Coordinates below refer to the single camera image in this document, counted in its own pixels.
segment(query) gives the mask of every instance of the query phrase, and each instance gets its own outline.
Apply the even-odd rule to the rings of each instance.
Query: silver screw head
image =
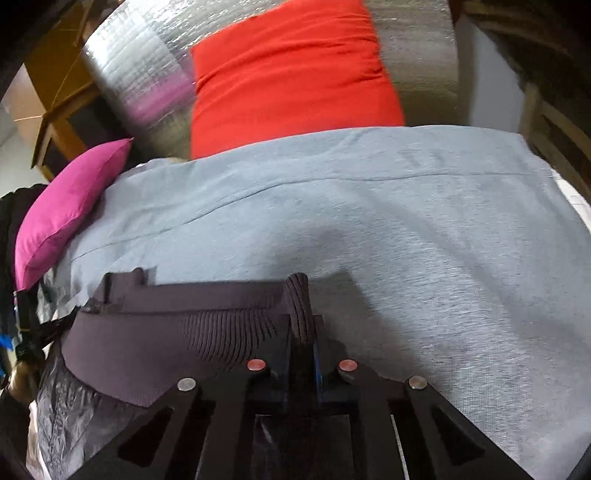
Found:
[[[177,388],[181,392],[190,392],[196,386],[197,386],[197,382],[194,379],[189,378],[189,377],[183,378],[182,380],[179,380],[177,383]]]
[[[418,375],[413,375],[411,378],[408,379],[408,385],[413,390],[422,390],[427,386],[427,380],[423,377],[419,377]]]

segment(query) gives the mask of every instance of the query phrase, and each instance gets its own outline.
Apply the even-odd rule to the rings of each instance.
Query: red pillow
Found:
[[[289,135],[404,124],[362,0],[290,0],[191,53],[193,158]]]

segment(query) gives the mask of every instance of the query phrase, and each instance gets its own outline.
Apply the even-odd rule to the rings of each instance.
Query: pillow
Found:
[[[290,0],[192,49],[191,156],[337,128],[404,124],[362,0]]]
[[[103,191],[121,173],[131,138],[104,143],[72,160],[33,203],[17,234],[17,289],[31,288],[61,257]]]

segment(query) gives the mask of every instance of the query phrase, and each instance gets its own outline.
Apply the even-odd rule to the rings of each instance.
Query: triangular cutout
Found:
[[[173,416],[173,411],[172,408],[167,407],[154,415],[150,423],[141,427],[119,447],[119,458],[139,467],[150,466]]]
[[[461,428],[440,408],[432,407],[431,416],[439,430],[452,465],[459,466],[484,455],[485,451],[466,436]]]

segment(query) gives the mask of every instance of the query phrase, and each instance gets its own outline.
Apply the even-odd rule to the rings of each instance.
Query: metal bolt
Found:
[[[177,383],[177,388],[181,392],[190,392],[196,386],[197,386],[197,382],[194,379],[189,378],[189,377],[183,378],[182,380],[179,380]]]
[[[408,379],[408,385],[413,390],[422,390],[427,386],[427,380],[423,377],[419,377],[418,375],[414,375],[413,377]]]
[[[355,360],[351,360],[350,358],[347,358],[345,360],[341,360],[339,362],[339,368],[343,371],[343,372],[354,372],[355,370],[357,370],[357,362]]]
[[[261,360],[260,358],[253,358],[252,360],[249,360],[246,364],[246,367],[251,372],[260,372],[261,370],[264,370],[266,366],[267,363],[264,360]]]

